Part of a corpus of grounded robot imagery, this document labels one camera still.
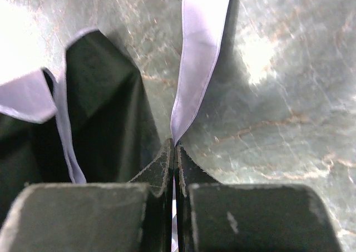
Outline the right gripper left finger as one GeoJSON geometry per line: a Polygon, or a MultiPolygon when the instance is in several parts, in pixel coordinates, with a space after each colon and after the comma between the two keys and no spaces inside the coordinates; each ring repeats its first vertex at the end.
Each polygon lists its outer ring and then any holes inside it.
{"type": "Polygon", "coordinates": [[[170,251],[174,146],[127,183],[37,184],[15,199],[2,251],[170,251]]]}

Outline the lavender folding umbrella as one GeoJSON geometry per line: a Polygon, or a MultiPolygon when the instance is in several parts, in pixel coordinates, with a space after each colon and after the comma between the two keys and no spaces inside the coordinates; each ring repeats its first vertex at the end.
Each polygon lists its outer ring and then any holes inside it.
{"type": "MultiPolygon", "coordinates": [[[[170,129],[174,153],[217,64],[230,0],[182,0],[182,51],[170,129]]],[[[80,31],[63,72],[40,68],[1,85],[1,226],[37,184],[127,183],[161,146],[138,67],[99,29],[80,31]]]]}

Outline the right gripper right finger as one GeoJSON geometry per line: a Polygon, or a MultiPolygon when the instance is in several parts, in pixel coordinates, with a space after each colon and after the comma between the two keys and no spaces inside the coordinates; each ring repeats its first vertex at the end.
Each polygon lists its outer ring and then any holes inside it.
{"type": "Polygon", "coordinates": [[[180,251],[341,251],[321,198],[301,184],[222,184],[175,148],[180,251]]]}

